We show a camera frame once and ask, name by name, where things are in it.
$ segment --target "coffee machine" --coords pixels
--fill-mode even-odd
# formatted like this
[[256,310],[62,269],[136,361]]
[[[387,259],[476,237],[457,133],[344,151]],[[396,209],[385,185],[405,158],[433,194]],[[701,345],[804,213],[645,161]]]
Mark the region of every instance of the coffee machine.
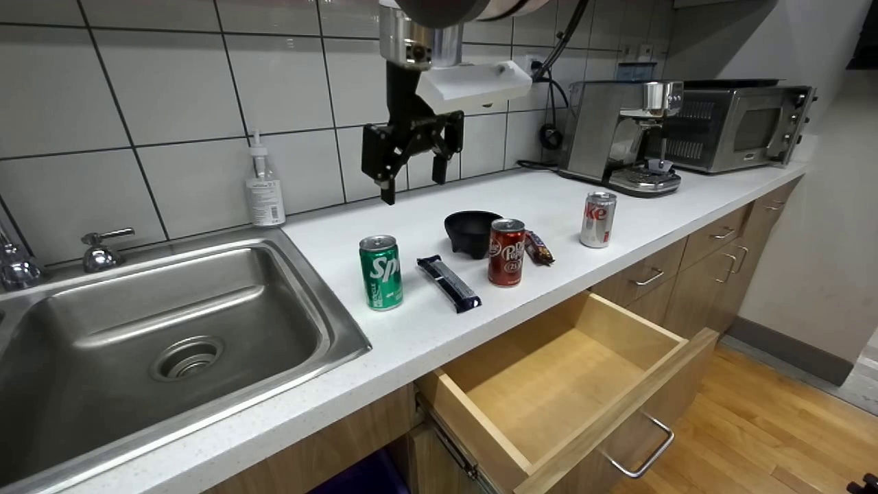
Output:
[[665,144],[656,155],[645,139],[665,141],[668,117],[683,106],[682,82],[583,82],[575,148],[561,169],[627,194],[671,194],[682,185]]

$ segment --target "bottle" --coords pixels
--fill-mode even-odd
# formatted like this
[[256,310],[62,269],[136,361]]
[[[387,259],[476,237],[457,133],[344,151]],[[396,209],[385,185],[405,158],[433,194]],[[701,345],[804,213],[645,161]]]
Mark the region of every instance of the bottle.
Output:
[[271,165],[271,154],[258,133],[252,133],[250,155],[252,155],[252,172],[256,172],[252,177],[247,177],[250,220],[258,227],[284,224],[287,221],[284,185]]

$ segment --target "soda can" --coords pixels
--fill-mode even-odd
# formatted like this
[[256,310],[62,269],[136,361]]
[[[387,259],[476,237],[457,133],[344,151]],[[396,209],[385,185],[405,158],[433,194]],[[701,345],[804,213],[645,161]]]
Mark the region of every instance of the soda can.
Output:
[[525,269],[525,221],[496,220],[492,221],[492,246],[488,246],[488,279],[495,286],[520,286]]
[[394,236],[362,237],[359,265],[369,306],[394,310],[405,305],[402,250]]
[[593,192],[586,198],[579,242],[591,250],[610,243],[617,198],[613,192]]

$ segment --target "countertop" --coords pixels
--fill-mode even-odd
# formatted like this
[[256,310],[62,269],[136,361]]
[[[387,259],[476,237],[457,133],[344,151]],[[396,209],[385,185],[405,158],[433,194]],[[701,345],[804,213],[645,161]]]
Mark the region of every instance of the countertop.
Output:
[[[798,176],[796,165],[717,177],[683,172],[679,194],[620,198],[608,250],[577,242],[586,194],[599,185],[555,172],[509,172],[416,192],[394,209],[362,202],[293,220],[287,233],[359,321],[374,350],[71,490],[203,490]],[[442,220],[465,209],[525,220],[555,262],[528,259],[520,288],[495,288],[487,259],[453,254],[444,237]],[[399,237],[405,259],[407,302],[391,313],[369,310],[357,257],[359,237],[381,233]],[[484,296],[484,306],[458,316],[418,272],[416,259],[436,251]]]

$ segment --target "sink basin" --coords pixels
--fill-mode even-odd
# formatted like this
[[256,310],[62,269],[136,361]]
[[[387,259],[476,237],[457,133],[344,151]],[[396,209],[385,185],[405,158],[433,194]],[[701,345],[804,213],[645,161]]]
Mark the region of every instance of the sink basin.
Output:
[[0,296],[0,486],[82,480],[370,342],[278,229]]

